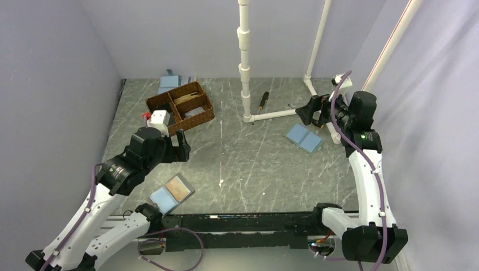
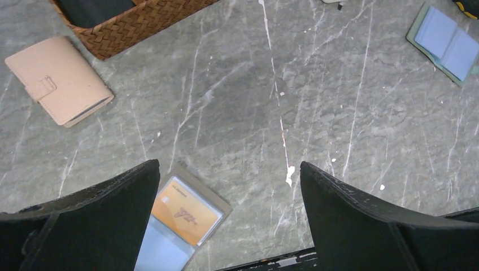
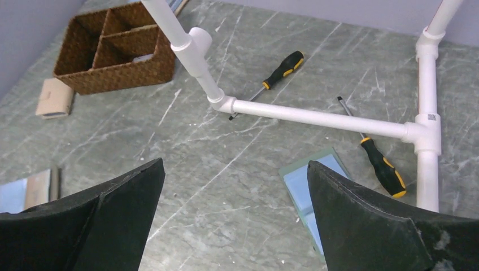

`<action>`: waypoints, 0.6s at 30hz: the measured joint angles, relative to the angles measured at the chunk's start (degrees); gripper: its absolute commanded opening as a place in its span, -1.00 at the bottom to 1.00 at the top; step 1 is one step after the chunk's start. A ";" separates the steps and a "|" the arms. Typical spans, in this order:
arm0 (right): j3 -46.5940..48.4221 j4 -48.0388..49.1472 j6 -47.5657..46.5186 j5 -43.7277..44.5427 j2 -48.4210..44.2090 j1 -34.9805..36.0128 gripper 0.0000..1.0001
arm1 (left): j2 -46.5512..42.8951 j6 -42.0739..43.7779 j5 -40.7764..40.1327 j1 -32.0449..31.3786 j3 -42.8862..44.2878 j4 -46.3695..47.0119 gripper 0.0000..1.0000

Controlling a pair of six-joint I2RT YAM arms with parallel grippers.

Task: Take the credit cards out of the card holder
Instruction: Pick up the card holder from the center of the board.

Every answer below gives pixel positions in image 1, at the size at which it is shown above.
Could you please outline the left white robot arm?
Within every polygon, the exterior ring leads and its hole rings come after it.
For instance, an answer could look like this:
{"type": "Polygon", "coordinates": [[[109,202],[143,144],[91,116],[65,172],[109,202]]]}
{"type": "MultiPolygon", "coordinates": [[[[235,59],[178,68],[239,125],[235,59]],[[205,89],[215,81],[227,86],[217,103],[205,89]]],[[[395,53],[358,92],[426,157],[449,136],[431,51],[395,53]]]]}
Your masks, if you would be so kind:
{"type": "Polygon", "coordinates": [[[144,203],[120,225],[97,236],[110,214],[159,164],[186,162],[191,147],[182,129],[178,144],[153,127],[139,128],[122,153],[93,167],[91,187],[84,202],[61,233],[44,249],[31,251],[25,262],[33,270],[98,270],[112,255],[133,239],[157,236],[162,219],[185,197],[164,194],[167,206],[144,203]]]}

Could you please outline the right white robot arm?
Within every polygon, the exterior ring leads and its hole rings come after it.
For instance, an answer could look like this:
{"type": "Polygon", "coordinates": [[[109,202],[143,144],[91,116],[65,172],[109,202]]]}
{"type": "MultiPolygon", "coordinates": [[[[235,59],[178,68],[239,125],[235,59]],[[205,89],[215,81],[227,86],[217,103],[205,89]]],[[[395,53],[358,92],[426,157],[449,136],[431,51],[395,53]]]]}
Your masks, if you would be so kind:
{"type": "Polygon", "coordinates": [[[349,104],[339,95],[314,95],[295,109],[305,125],[331,123],[340,135],[341,145],[351,165],[359,202],[359,217],[354,220],[337,204],[319,203],[308,217],[318,234],[331,230],[341,240],[344,258],[390,264],[408,242],[407,230],[394,218],[382,174],[382,143],[372,129],[377,108],[375,95],[365,91],[353,94],[349,104]]]}

